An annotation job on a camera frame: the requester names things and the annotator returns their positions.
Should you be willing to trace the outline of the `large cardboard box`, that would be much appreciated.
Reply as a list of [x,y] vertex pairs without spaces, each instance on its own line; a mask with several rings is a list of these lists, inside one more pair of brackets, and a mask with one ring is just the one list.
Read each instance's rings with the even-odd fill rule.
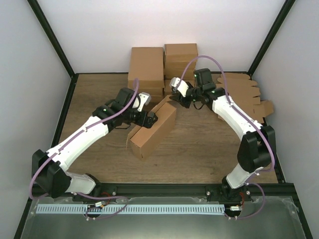
[[151,128],[135,126],[128,134],[126,146],[131,147],[137,159],[145,161],[173,130],[176,107],[170,103],[170,96],[167,95],[152,109],[158,120]]

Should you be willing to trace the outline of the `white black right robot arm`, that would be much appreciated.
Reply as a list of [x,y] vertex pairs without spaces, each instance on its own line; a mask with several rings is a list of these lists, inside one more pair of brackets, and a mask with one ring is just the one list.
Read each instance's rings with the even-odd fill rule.
[[169,86],[172,90],[171,100],[189,108],[201,102],[211,111],[222,117],[240,139],[237,153],[237,165],[222,179],[221,194],[228,201],[234,200],[248,180],[275,165],[276,138],[271,126],[263,126],[240,109],[226,93],[224,87],[217,87],[212,80],[209,69],[194,72],[197,85],[174,77]]

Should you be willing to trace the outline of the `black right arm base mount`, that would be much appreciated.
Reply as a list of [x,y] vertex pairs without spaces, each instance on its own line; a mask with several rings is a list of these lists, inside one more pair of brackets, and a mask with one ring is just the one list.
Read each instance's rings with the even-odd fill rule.
[[239,202],[241,194],[246,195],[247,185],[231,189],[227,184],[208,184],[205,186],[207,200],[210,202],[228,203]]

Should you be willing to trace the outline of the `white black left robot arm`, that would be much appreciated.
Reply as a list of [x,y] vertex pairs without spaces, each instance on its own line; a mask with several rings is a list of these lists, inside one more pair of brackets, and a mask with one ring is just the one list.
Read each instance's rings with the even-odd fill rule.
[[70,166],[93,143],[122,124],[151,128],[158,117],[143,109],[150,100],[148,93],[120,89],[115,99],[97,107],[88,120],[63,142],[46,152],[39,149],[33,154],[31,185],[37,184],[51,198],[72,193],[97,201],[102,195],[101,182],[91,174],[70,173]]

